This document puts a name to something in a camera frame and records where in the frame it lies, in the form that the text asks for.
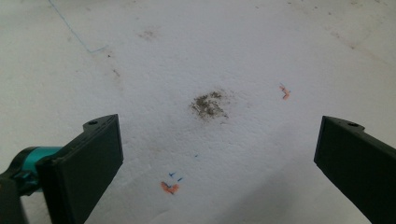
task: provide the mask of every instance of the mounting hole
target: mounting hole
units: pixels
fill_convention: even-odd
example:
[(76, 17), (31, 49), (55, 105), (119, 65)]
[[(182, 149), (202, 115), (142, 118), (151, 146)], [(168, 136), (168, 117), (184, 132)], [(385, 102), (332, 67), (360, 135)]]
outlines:
[(352, 127), (359, 127), (359, 124), (357, 124), (357, 123), (348, 123), (347, 125), (352, 126)]

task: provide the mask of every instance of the stain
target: stain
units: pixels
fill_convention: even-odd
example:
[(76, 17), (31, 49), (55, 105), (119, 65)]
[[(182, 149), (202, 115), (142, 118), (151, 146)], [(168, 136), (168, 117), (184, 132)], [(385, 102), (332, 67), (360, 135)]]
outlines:
[(147, 41), (153, 41), (154, 39), (158, 38), (159, 32), (158, 32), (158, 29), (156, 29), (156, 28), (150, 28), (141, 34), (138, 34), (138, 36), (142, 39), (147, 40)]
[(221, 101), (225, 98), (223, 92), (212, 91), (209, 94), (195, 98), (191, 103), (191, 108), (204, 120), (218, 117), (228, 118), (227, 114), (220, 107)]
[(125, 140), (125, 141), (122, 143), (122, 145), (123, 145), (123, 146), (128, 146), (128, 145), (129, 145), (129, 141), (128, 141), (128, 140)]
[(162, 152), (162, 150), (158, 147), (150, 147), (149, 150), (154, 154), (154, 156), (157, 156)]
[(113, 73), (116, 74), (117, 77), (121, 77), (121, 74), (119, 72), (117, 72), (116, 69), (113, 69)]
[(179, 186), (178, 184), (167, 185), (165, 182), (161, 182), (161, 188), (163, 188), (163, 191), (165, 191), (166, 193), (175, 194), (178, 191)]

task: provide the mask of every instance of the small orange piece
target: small orange piece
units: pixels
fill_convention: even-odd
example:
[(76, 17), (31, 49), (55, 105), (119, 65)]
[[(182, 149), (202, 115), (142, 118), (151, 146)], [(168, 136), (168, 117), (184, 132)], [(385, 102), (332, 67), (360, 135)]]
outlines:
[(171, 194), (175, 194), (179, 189), (178, 184), (175, 184), (174, 186), (168, 186), (165, 182), (161, 182), (161, 187), (163, 188), (163, 191)]
[(279, 88), (285, 93), (283, 96), (284, 100), (287, 100), (290, 97), (290, 91), (286, 90), (284, 86), (279, 86)]

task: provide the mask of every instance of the white floor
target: white floor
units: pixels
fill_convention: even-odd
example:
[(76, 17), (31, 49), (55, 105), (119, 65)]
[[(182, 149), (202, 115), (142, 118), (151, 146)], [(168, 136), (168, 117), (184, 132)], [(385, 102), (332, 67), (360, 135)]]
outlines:
[[(1, 171), (120, 116), (124, 164), (87, 223), (369, 223), (313, 158), (323, 115), (396, 147), (395, 1), (1, 5)], [(40, 193), (23, 203), (50, 223)]]

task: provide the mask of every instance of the black plastic part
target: black plastic part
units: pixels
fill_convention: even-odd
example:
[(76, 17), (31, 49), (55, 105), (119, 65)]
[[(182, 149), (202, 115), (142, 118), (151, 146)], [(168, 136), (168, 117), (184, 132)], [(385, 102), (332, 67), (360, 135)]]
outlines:
[[(26, 192), (21, 190), (21, 183), (14, 176), (21, 173), (25, 159), (35, 149), (28, 147), (18, 153), (8, 169), (0, 175), (0, 224), (26, 224), (20, 196)], [(36, 190), (38, 186), (31, 186), (28, 191)]]
[(84, 133), (35, 165), (54, 224), (82, 224), (122, 165), (117, 115), (91, 120)]
[(323, 117), (315, 163), (372, 223), (396, 223), (395, 148), (359, 124)]

